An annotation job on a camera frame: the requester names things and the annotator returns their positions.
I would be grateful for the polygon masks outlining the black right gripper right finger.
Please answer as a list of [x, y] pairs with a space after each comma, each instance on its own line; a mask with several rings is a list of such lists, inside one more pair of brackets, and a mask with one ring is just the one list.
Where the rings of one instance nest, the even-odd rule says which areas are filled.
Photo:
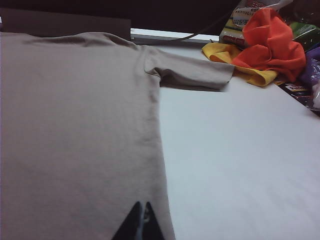
[[142, 230], [143, 240], [165, 240], [158, 220], [156, 218], [155, 212], [152, 208], [150, 202], [145, 205], [144, 215], [143, 215], [143, 230]]

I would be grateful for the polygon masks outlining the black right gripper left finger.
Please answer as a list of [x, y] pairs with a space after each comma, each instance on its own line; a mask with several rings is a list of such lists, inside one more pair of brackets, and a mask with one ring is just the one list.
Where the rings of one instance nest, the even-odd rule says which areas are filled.
[[117, 240], [143, 239], [143, 207], [137, 201], [116, 232]]

